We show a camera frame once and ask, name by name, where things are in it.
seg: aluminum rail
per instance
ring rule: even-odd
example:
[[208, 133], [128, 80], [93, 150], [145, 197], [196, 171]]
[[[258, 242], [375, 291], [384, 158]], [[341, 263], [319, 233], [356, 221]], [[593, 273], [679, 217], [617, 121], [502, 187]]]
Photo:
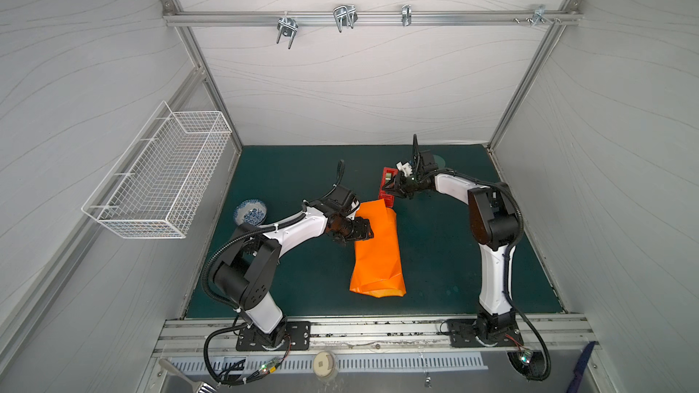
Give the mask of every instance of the aluminum rail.
[[[356, 12], [357, 26], [402, 26], [401, 12]], [[538, 25], [577, 25], [583, 14], [544, 12]], [[335, 26], [332, 12], [177, 12], [163, 15], [167, 26], [277, 26], [279, 19], [288, 17], [303, 26]], [[413, 26], [478, 26], [529, 25], [536, 17], [534, 11], [412, 11]]]
[[[500, 351], [503, 348], [452, 348], [450, 338], [440, 333], [442, 323], [450, 318], [474, 318], [474, 315], [422, 315], [422, 316], [376, 316], [376, 317], [303, 317], [289, 320], [311, 322], [310, 349], [294, 351], [295, 354], [316, 354], [320, 350], [336, 353], [382, 352], [455, 352], [463, 350]], [[530, 320], [539, 330], [551, 350], [582, 349], [588, 342], [596, 340], [584, 315], [580, 314], [531, 314]], [[524, 343], [532, 349], [540, 345], [529, 327], [520, 321]], [[153, 356], [201, 356], [206, 337], [216, 329], [231, 326], [233, 319], [186, 319], [165, 322], [153, 350]], [[210, 354], [249, 354], [236, 351], [238, 338], [223, 334], [211, 341]]]
[[[580, 10], [581, 3], [582, 0], [563, 0], [561, 6], [565, 9], [573, 9], [575, 11], [578, 11]], [[498, 126], [495, 128], [493, 137], [490, 139], [490, 142], [488, 143], [488, 148], [491, 151], [494, 151], [500, 143], [500, 141], [502, 140], [502, 137], [505, 135], [506, 129], [510, 125], [512, 118], [514, 118], [514, 113], [516, 113], [517, 109], [520, 108], [522, 101], [529, 92], [529, 89], [536, 80], [536, 77], [539, 75], [539, 72], [541, 71], [541, 68], [544, 66], [544, 63], [546, 63], [546, 60], [551, 55], [551, 52], [553, 52], [564, 30], [565, 26], [553, 25], [549, 27], [548, 31], [546, 31], [546, 35], [544, 35], [544, 38], [541, 40], [541, 44], [539, 45], [539, 48], [537, 49], [536, 54], [534, 55], [534, 58], [531, 60], [531, 63], [529, 64], [529, 68], [527, 69], [526, 73], [524, 74], [524, 77], [520, 81], [517, 90], [512, 95], [508, 107], [505, 109], [505, 112], [502, 114]]]

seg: red container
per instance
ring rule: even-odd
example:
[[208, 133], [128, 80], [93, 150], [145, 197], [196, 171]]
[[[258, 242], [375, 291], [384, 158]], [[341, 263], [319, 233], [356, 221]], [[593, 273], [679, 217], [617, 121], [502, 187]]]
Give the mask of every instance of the red container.
[[398, 169], [391, 169], [390, 167], [384, 167], [384, 173], [381, 176], [381, 185], [379, 185], [379, 199], [383, 199], [386, 202], [386, 206], [393, 208], [393, 202], [396, 199], [395, 196], [389, 195], [387, 192], [382, 190], [384, 184], [389, 180], [396, 177], [398, 174]]

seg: metal hook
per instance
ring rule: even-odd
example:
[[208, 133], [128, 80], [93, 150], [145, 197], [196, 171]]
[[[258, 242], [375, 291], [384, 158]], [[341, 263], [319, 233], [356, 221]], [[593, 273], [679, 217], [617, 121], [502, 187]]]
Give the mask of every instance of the metal hook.
[[538, 23], [554, 24], [555, 22], [553, 22], [551, 19], [544, 17], [545, 12], [546, 7], [544, 5], [539, 5], [539, 7], [534, 10], [534, 14], [531, 16], [531, 19], [527, 19], [529, 25], [536, 26]]
[[356, 9], [354, 8], [353, 4], [342, 4], [333, 9], [333, 17], [335, 17], [335, 23], [337, 24], [338, 31], [343, 31], [343, 24], [346, 24], [351, 29], [354, 29]]
[[284, 35], [284, 37], [291, 37], [289, 39], [289, 48], [292, 48], [293, 38], [299, 30], [299, 25], [296, 24], [296, 21], [289, 17], [282, 17], [277, 22], [277, 29], [279, 30], [277, 44], [279, 44], [279, 40], [282, 39], [282, 35]]
[[404, 4], [401, 15], [403, 16], [403, 26], [410, 26], [412, 23], [412, 6]]

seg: green mat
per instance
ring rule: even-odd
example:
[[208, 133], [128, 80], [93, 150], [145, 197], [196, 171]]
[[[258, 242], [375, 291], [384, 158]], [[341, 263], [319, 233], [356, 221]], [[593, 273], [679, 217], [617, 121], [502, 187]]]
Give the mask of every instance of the green mat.
[[[421, 146], [447, 166], [478, 179], [498, 180], [482, 146]], [[246, 199], [267, 204], [266, 223], [301, 209], [301, 200], [325, 194], [336, 178], [337, 160], [346, 163], [343, 185], [363, 201], [376, 200], [383, 167], [395, 167], [411, 146], [246, 146], [226, 198], [208, 256], [236, 228], [233, 210]], [[468, 207], [437, 192], [398, 199], [398, 243], [407, 294], [380, 299], [352, 293], [354, 246], [328, 236], [308, 240], [284, 255], [270, 290], [287, 314], [408, 315], [475, 313], [481, 288], [481, 259], [468, 227]], [[528, 313], [557, 313], [561, 306], [526, 237], [514, 253], [512, 297]], [[231, 318], [227, 306], [192, 295], [188, 318]]]

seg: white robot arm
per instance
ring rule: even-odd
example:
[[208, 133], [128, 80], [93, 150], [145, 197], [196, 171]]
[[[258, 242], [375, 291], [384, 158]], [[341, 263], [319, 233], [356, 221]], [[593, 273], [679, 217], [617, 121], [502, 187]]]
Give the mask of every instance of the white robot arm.
[[482, 282], [475, 338], [494, 346], [505, 335], [516, 335], [517, 322], [511, 304], [512, 255], [521, 237], [521, 216], [504, 183], [486, 183], [451, 169], [440, 169], [430, 151], [420, 151], [413, 137], [412, 160], [398, 163], [398, 175], [383, 190], [412, 198], [416, 192], [434, 190], [468, 205], [470, 229], [481, 253]]
[[303, 202], [303, 210], [271, 225], [241, 224], [232, 239], [205, 264], [201, 286], [209, 297], [234, 309], [256, 328], [259, 344], [279, 346], [286, 334], [287, 320], [269, 289], [279, 258], [303, 241], [329, 234], [336, 241], [367, 240], [373, 237], [369, 221], [354, 216], [359, 200], [340, 185], [344, 162], [337, 166], [337, 182], [320, 199]]
[[412, 198], [416, 192], [434, 190], [468, 205], [470, 229], [480, 246], [482, 282], [478, 314], [471, 325], [461, 319], [446, 321], [451, 345], [470, 347], [474, 341], [485, 346], [502, 344], [502, 339], [521, 340], [517, 319], [531, 328], [542, 346], [542, 353], [524, 348], [508, 353], [515, 370], [529, 380], [545, 380], [551, 373], [551, 358], [543, 338], [511, 298], [512, 254], [524, 235], [524, 220], [517, 202], [504, 183], [490, 183], [440, 168], [429, 151], [420, 151], [417, 136], [412, 138], [412, 160], [398, 163], [398, 175], [383, 190], [398, 197]]

